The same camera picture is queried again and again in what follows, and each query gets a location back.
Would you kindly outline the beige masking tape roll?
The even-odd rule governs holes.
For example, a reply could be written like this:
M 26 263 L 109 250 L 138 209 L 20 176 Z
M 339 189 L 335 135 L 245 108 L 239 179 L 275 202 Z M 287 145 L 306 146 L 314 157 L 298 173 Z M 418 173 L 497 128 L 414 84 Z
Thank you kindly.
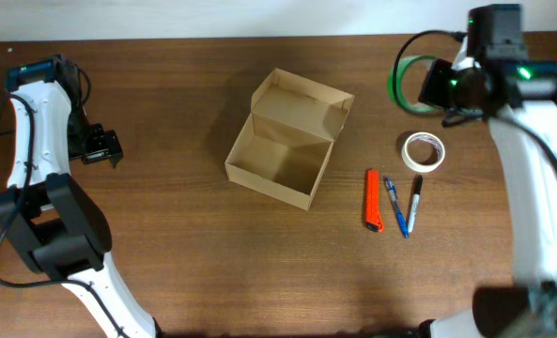
M 446 149 L 441 139 L 424 131 L 410 133 L 403 141 L 400 153 L 402 161 L 416 173 L 435 171 L 446 157 Z

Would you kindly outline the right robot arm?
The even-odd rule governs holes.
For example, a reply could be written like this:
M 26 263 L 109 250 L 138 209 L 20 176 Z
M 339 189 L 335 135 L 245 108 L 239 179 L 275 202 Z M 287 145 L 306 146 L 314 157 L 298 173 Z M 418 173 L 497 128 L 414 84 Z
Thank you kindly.
M 557 62 L 530 59 L 519 5 L 474 8 L 456 59 L 433 65 L 419 100 L 451 126 L 487 122 L 513 232 L 513 283 L 477 288 L 470 310 L 432 321 L 428 335 L 557 337 Z

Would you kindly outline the orange utility knife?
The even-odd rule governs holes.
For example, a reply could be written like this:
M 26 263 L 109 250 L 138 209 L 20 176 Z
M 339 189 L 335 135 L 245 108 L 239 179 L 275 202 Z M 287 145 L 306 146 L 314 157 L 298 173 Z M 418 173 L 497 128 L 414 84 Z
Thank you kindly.
M 365 223 L 371 231 L 382 232 L 384 225 L 379 211 L 379 171 L 368 169 L 365 176 Z

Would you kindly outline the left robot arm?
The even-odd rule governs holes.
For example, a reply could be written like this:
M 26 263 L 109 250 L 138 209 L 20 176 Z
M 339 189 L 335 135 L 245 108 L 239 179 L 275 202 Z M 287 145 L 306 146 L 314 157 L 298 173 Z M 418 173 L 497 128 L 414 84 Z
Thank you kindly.
M 91 82 L 63 54 L 8 70 L 15 151 L 0 192 L 0 285 L 61 285 L 108 337 L 161 337 L 112 257 L 110 226 L 70 173 L 70 161 L 109 161 L 123 150 L 112 130 L 88 121 Z

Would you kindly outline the brown cardboard box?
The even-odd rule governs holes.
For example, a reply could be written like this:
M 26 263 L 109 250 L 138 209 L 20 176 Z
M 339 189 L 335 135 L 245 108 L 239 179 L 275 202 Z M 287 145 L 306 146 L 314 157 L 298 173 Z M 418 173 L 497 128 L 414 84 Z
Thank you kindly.
M 224 167 L 229 181 L 308 210 L 354 96 L 274 69 L 251 97 Z

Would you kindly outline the green tape roll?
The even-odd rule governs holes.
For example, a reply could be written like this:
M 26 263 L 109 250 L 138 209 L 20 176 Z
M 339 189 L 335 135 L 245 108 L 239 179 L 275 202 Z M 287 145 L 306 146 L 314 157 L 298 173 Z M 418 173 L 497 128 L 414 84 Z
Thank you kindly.
M 437 60 L 432 55 L 410 55 L 401 58 L 397 66 L 390 70 L 387 80 L 387 93 L 390 100 L 399 108 L 412 115 L 429 115 L 436 113 L 437 110 L 429 105 L 417 101 L 410 103 L 403 94 L 403 80 L 409 69 L 416 64 L 423 64 L 428 69 Z

